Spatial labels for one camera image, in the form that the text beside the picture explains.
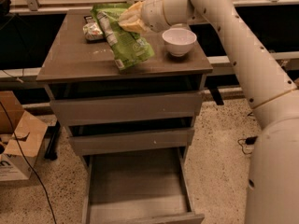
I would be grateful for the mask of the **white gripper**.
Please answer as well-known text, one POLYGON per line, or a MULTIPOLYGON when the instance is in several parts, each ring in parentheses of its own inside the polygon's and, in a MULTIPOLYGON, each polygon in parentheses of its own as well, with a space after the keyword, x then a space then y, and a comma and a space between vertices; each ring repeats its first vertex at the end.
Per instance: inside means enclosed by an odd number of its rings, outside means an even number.
POLYGON ((138 34, 146 33, 148 27, 154 32, 161 32, 170 27, 164 15, 164 0, 144 0, 134 3, 122 12, 119 21, 119 26, 123 30, 138 34))

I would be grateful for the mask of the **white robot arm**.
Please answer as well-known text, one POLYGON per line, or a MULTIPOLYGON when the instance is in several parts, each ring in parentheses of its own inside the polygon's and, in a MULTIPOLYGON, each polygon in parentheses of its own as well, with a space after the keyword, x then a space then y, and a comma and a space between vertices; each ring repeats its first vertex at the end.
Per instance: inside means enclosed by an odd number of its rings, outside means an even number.
POLYGON ((130 32, 160 32, 194 13, 218 34, 262 128, 250 160, 245 224, 299 224, 299 89, 233 1, 145 0, 125 10, 119 25, 130 32))

